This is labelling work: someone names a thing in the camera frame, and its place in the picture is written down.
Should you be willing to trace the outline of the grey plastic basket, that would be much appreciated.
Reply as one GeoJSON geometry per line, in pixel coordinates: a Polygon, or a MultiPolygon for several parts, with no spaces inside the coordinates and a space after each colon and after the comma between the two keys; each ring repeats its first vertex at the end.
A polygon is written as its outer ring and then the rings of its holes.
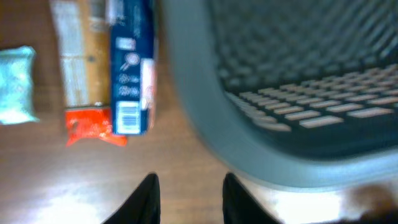
{"type": "Polygon", "coordinates": [[[182,106],[230,168],[329,189],[397,173],[397,1],[163,1],[182,106]]]}

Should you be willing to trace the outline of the orange biscuit packet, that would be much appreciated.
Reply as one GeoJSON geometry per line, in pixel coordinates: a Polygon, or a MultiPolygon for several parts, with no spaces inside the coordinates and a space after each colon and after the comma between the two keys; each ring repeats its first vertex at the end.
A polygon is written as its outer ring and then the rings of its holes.
{"type": "Polygon", "coordinates": [[[65,98],[67,144],[100,139],[125,146],[113,133],[110,108],[107,1],[51,0],[65,98]]]}

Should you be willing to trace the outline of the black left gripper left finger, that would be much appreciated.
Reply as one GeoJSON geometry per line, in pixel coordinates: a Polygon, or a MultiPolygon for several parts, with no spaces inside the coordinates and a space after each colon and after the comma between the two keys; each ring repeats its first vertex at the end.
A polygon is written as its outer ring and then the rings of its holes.
{"type": "Polygon", "coordinates": [[[160,224],[160,214],[159,177],[151,172],[103,224],[160,224]]]}

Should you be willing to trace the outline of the blue biscuit box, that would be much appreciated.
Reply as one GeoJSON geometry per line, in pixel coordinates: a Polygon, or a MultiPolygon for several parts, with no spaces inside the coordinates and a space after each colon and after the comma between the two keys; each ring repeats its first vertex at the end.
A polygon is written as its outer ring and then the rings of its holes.
{"type": "Polygon", "coordinates": [[[112,0],[110,31],[113,133],[145,134],[154,125],[157,31],[155,2],[112,0]]]}

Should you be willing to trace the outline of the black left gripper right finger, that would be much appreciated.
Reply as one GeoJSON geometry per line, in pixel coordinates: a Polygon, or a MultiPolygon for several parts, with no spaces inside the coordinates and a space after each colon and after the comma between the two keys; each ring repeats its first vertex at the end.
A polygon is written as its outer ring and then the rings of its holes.
{"type": "Polygon", "coordinates": [[[232,172],[223,180],[224,224],[278,224],[232,172]]]}

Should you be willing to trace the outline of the mint green snack pouch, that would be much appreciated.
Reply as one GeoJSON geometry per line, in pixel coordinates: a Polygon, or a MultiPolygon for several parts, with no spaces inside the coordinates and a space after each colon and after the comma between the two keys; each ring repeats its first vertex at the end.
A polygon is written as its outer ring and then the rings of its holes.
{"type": "Polygon", "coordinates": [[[1,50],[1,124],[38,122],[33,106],[35,50],[30,46],[1,50]]]}

